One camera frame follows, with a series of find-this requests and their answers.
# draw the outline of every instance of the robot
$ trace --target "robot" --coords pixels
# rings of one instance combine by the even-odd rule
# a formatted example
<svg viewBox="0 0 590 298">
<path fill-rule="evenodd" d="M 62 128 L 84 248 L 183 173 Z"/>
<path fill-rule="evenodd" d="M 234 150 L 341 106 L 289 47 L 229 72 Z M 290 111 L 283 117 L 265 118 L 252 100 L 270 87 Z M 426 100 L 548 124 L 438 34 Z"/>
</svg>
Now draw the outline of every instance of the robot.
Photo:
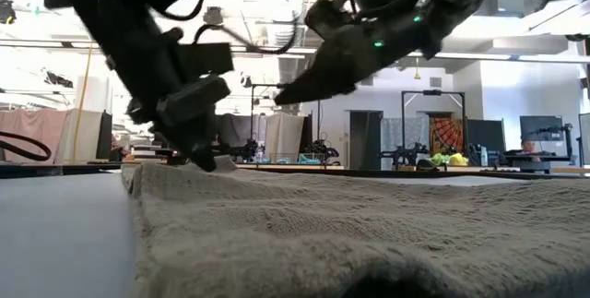
<svg viewBox="0 0 590 298">
<path fill-rule="evenodd" d="M 180 29 L 161 32 L 150 8 L 166 18 L 177 0 L 44 0 L 47 8 L 73 7 L 94 41 L 134 98 L 129 112 L 136 124 L 153 122 L 184 156 L 206 171 L 215 170 L 211 141 L 215 137 L 215 103 L 230 94 L 220 77 L 233 69 L 228 43 L 182 45 Z M 277 105 L 327 99 L 347 94 L 370 74 L 407 54 L 421 50 L 432 58 L 442 40 L 473 14 L 483 0 L 317 0 L 305 17 L 324 43 L 313 64 L 276 97 Z M 352 11 L 343 6 L 350 2 Z M 275 52 L 264 51 L 241 39 L 248 52 L 285 53 L 294 42 Z"/>
</svg>

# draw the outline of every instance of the door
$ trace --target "door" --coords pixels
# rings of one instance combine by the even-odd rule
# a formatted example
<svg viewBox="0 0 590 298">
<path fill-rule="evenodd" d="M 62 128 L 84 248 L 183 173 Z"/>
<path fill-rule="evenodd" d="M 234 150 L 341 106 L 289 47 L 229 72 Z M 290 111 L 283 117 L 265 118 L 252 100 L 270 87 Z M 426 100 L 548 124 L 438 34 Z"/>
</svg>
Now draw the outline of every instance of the door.
<svg viewBox="0 0 590 298">
<path fill-rule="evenodd" d="M 383 112 L 351 111 L 349 169 L 381 170 L 381 119 Z"/>
</svg>

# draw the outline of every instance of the towel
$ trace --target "towel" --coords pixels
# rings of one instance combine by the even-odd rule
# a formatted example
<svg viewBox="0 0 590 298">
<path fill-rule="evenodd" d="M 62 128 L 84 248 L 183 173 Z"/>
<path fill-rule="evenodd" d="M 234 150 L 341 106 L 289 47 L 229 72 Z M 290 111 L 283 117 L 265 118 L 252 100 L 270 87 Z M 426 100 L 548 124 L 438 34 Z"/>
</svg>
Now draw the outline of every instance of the towel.
<svg viewBox="0 0 590 298">
<path fill-rule="evenodd" d="M 590 296 L 587 180 L 401 185 L 217 161 L 123 169 L 137 297 Z"/>
</svg>

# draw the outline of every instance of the bottle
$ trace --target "bottle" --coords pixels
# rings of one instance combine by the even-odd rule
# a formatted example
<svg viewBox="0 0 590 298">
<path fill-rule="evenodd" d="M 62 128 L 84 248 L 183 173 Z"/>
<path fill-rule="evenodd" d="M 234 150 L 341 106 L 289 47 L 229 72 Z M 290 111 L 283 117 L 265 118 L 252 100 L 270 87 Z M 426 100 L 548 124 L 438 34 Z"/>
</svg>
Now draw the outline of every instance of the bottle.
<svg viewBox="0 0 590 298">
<path fill-rule="evenodd" d="M 488 149 L 481 146 L 481 166 L 488 166 Z"/>
<path fill-rule="evenodd" d="M 254 161 L 256 163 L 262 163 L 265 159 L 265 150 L 262 146 L 262 143 L 258 143 L 258 148 L 256 148 L 256 156 L 254 157 Z"/>
</svg>

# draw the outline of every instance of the whiteboard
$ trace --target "whiteboard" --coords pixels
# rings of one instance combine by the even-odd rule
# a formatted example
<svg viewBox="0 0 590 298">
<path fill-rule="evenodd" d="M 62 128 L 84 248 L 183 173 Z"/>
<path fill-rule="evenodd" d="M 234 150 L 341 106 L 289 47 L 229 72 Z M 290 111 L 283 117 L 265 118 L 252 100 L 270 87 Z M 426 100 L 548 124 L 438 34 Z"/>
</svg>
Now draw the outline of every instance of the whiteboard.
<svg viewBox="0 0 590 298">
<path fill-rule="evenodd" d="M 580 137 L 582 139 L 584 165 L 590 165 L 590 113 L 580 114 Z"/>
</svg>

